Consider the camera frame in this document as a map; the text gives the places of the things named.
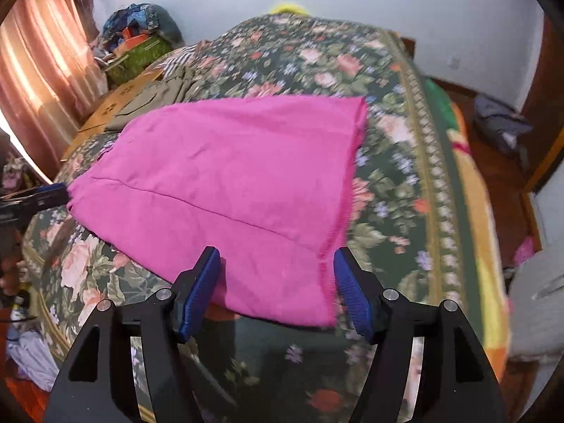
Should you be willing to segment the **pink pants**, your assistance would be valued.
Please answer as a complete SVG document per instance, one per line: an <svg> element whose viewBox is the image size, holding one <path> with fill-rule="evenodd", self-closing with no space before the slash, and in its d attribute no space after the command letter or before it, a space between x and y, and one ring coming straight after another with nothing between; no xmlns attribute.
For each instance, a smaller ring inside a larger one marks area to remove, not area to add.
<svg viewBox="0 0 564 423"><path fill-rule="evenodd" d="M242 315L333 326L333 254L353 210L362 97L207 99L129 122L69 188L84 227L164 280L204 248L213 300Z"/></svg>

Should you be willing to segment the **wooden lap tray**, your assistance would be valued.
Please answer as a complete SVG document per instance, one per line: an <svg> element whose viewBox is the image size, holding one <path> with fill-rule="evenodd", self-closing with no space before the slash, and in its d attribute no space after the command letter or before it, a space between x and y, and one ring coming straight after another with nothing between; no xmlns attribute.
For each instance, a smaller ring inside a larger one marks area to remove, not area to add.
<svg viewBox="0 0 564 423"><path fill-rule="evenodd" d="M114 115L120 111L126 103L131 101L145 86L146 83L151 82L161 76L162 69L155 69L145 71L138 75L136 78L121 84L114 91L101 101L98 109L92 113L85 124L79 129L78 134L71 143L71 145L64 152L61 161L64 163L71 153L81 146L89 137L98 135L104 132L106 125L113 119Z"/></svg>

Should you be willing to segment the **pink orange curtain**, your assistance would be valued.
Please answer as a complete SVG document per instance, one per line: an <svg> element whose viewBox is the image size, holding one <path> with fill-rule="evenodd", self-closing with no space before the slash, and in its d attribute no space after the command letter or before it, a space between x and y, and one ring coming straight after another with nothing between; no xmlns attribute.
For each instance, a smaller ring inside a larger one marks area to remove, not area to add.
<svg viewBox="0 0 564 423"><path fill-rule="evenodd" d="M1 114L53 178L107 79L91 50L93 0L15 0L1 23Z"/></svg>

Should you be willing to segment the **green storage box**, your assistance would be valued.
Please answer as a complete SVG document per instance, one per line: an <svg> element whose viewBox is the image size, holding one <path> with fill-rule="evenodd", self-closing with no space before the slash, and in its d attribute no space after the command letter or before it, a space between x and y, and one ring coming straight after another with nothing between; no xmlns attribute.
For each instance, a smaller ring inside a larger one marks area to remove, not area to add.
<svg viewBox="0 0 564 423"><path fill-rule="evenodd" d="M136 78L147 66L172 51L171 44L161 36L152 35L117 57L103 68L113 85L125 84Z"/></svg>

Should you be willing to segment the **olive green folded pants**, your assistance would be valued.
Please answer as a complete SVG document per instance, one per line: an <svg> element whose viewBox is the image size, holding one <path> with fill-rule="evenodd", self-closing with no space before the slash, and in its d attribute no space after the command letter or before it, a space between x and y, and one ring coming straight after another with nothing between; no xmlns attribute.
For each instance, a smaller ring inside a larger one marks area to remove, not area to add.
<svg viewBox="0 0 564 423"><path fill-rule="evenodd" d="M104 131L118 133L136 117L176 103L194 100L206 80L192 68L177 67L166 78L149 82L109 121Z"/></svg>

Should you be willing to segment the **striped cloth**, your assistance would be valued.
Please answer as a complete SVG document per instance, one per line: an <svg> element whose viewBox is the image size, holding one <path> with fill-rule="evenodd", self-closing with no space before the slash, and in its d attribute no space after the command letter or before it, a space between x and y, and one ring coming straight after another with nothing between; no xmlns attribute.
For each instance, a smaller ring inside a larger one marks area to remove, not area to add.
<svg viewBox="0 0 564 423"><path fill-rule="evenodd" d="M193 55L197 55L210 43L209 40L200 41L197 44L177 48L151 63L146 71L158 70L161 79L169 78L178 67L185 66Z"/></svg>

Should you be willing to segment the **pile of blue clothes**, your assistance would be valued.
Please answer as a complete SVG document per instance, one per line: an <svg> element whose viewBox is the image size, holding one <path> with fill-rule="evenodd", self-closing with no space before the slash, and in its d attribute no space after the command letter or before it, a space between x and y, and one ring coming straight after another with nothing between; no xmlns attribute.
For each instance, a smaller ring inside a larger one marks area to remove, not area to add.
<svg viewBox="0 0 564 423"><path fill-rule="evenodd" d="M141 3L113 12L106 20L98 40L98 46L114 51L125 41L122 34L132 29L134 35L161 36L174 49L184 45L182 33L169 12L156 4Z"/></svg>

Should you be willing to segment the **grey backpack on floor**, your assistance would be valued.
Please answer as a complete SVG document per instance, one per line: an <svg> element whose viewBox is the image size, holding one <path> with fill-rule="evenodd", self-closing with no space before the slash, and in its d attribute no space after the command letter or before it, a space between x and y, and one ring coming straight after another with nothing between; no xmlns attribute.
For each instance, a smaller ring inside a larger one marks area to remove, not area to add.
<svg viewBox="0 0 564 423"><path fill-rule="evenodd" d="M522 137L533 130L533 124L503 101L477 94L474 98L473 122L486 141L501 154L529 163Z"/></svg>

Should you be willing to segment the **yellow curved cushion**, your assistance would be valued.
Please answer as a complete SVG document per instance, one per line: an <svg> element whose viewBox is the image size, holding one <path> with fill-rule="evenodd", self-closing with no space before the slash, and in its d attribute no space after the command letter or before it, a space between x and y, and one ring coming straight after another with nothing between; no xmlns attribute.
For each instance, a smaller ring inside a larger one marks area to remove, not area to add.
<svg viewBox="0 0 564 423"><path fill-rule="evenodd" d="M279 2L272 6L270 9L270 14L298 14L299 16L309 16L308 12L304 7L293 2Z"/></svg>

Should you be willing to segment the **white wall socket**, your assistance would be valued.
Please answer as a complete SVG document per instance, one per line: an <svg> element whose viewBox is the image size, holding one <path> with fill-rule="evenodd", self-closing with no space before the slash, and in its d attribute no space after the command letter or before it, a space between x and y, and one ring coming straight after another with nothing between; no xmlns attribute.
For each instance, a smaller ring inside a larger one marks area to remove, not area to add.
<svg viewBox="0 0 564 423"><path fill-rule="evenodd" d="M457 70L460 66L461 59L458 56L452 56L448 61L448 67L452 70Z"/></svg>

